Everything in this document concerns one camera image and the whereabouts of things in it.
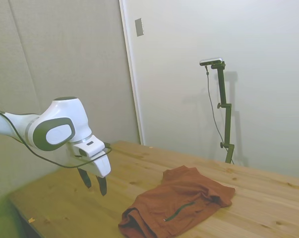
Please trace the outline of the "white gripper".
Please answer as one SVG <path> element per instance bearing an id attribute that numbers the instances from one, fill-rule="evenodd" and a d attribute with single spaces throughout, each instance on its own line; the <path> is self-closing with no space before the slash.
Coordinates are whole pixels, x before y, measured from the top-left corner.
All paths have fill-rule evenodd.
<path id="1" fill-rule="evenodd" d="M 68 143 L 69 162 L 77 166 L 79 175 L 87 188 L 92 183 L 87 171 L 96 175 L 99 190 L 102 196 L 107 194 L 106 176 L 111 172 L 108 150 L 103 142 Z"/>

